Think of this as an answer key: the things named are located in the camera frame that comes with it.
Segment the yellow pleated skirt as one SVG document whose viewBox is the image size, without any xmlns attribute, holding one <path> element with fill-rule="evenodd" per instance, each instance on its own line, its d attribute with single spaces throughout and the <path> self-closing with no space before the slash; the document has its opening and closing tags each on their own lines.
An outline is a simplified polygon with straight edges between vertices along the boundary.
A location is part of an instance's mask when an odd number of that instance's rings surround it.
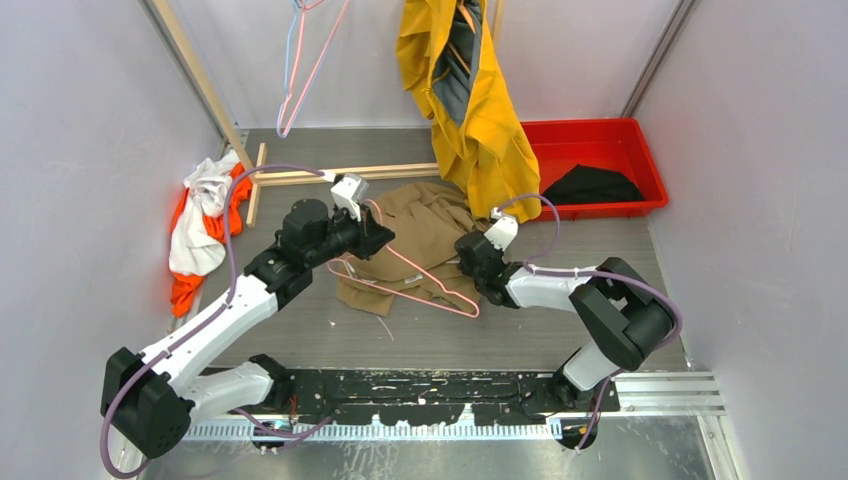
<svg viewBox="0 0 848 480">
<path fill-rule="evenodd" d="M 500 207 L 520 222 L 536 219 L 539 163 L 512 104 L 499 66 L 484 1 L 465 1 L 472 36 L 457 1 L 407 1 L 396 58 L 404 89 L 431 123 L 440 177 L 466 196 L 473 215 Z M 447 46 L 469 64 L 468 75 Z"/>
</svg>

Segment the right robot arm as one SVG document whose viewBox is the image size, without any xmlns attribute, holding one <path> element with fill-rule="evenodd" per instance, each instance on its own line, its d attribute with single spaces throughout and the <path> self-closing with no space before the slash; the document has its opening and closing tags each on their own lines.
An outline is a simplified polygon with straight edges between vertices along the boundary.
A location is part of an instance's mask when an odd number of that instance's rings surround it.
<svg viewBox="0 0 848 480">
<path fill-rule="evenodd" d="M 511 309 L 572 312 L 591 340 L 555 372 L 553 395 L 567 410 L 582 409 L 613 375 L 637 370 L 680 331 L 680 312 L 623 259 L 597 267 L 544 269 L 507 262 L 502 248 L 481 232 L 454 244 L 460 271 L 491 304 Z"/>
</svg>

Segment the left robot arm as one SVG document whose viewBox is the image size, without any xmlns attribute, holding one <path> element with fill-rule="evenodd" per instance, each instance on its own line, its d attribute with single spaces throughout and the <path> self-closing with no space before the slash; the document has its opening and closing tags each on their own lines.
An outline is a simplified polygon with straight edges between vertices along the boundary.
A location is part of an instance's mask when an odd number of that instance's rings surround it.
<svg viewBox="0 0 848 480">
<path fill-rule="evenodd" d="M 212 417 L 246 406 L 261 406 L 269 413 L 289 407 L 295 382 L 266 354 L 215 374 L 205 370 L 235 340 L 310 286 L 315 268 L 345 254 L 369 259 L 394 238 L 367 207 L 328 208 L 317 199 L 296 202 L 274 242 L 216 303 L 141 352 L 121 348 L 108 359 L 100 407 L 103 460 L 110 459 L 112 429 L 144 457 L 156 459 L 192 426 Z"/>
</svg>

